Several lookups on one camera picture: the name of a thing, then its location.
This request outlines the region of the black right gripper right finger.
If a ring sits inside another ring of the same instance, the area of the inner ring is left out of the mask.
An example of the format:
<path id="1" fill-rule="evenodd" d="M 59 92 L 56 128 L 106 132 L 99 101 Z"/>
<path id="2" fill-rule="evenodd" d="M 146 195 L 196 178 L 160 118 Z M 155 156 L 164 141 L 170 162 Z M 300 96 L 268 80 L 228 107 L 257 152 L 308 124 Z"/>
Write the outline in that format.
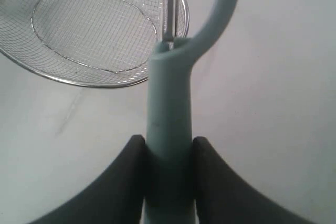
<path id="1" fill-rule="evenodd" d="M 200 223 L 310 223 L 244 181 L 205 137 L 193 140 L 193 168 Z"/>

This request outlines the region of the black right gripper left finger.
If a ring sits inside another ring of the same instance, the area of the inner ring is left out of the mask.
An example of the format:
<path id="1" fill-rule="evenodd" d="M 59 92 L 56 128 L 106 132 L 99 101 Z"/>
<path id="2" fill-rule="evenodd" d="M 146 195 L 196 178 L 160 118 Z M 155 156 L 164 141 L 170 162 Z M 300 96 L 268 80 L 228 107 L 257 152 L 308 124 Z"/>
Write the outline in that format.
<path id="1" fill-rule="evenodd" d="M 34 223 L 139 223 L 145 164 L 145 140 L 134 135 L 87 188 Z"/>

